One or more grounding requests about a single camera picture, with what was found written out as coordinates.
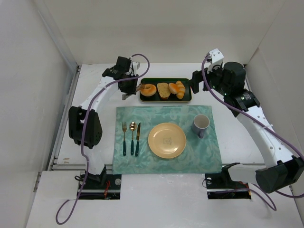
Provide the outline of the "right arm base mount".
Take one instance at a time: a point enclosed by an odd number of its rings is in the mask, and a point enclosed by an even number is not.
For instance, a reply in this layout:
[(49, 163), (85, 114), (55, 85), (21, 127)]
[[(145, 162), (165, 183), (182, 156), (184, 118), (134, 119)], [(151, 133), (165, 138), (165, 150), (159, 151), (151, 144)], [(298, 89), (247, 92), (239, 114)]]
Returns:
[(248, 183), (232, 181), (222, 173), (205, 174), (202, 184), (205, 184), (209, 200), (251, 199)]

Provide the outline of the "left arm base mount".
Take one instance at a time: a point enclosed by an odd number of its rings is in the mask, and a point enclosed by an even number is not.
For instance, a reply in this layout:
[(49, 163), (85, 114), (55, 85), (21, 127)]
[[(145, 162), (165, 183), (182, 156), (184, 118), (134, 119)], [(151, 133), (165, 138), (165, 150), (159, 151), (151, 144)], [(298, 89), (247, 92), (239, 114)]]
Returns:
[(80, 200), (119, 200), (121, 197), (122, 176), (107, 174), (105, 183), (101, 184), (87, 178), (80, 193)]

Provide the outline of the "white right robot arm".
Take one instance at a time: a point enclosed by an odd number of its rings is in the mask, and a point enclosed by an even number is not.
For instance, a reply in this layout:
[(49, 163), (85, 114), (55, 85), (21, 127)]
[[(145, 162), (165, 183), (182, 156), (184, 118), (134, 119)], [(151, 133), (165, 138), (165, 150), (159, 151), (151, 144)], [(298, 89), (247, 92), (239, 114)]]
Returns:
[(222, 169), (225, 188), (231, 181), (256, 184), (266, 193), (277, 192), (297, 182), (304, 171), (304, 157), (294, 156), (292, 145), (276, 134), (267, 121), (260, 102), (245, 86), (246, 71), (242, 64), (226, 64), (194, 71), (189, 84), (193, 93), (198, 93), (199, 83), (204, 91), (217, 91), (223, 95), (225, 105), (246, 128), (264, 159), (264, 167), (251, 167), (232, 163)]

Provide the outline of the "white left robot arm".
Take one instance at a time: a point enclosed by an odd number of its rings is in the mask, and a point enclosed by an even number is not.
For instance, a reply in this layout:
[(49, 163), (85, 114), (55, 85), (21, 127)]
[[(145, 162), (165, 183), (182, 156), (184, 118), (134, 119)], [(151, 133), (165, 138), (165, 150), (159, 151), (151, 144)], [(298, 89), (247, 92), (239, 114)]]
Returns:
[(72, 106), (68, 111), (69, 137), (81, 147), (81, 154), (86, 159), (86, 175), (92, 181), (103, 184), (106, 179), (105, 163), (97, 151), (103, 135), (99, 117), (101, 109), (118, 90), (125, 94), (135, 94), (137, 76), (131, 58), (118, 57), (116, 64), (102, 73), (100, 82), (91, 95), (82, 104)]

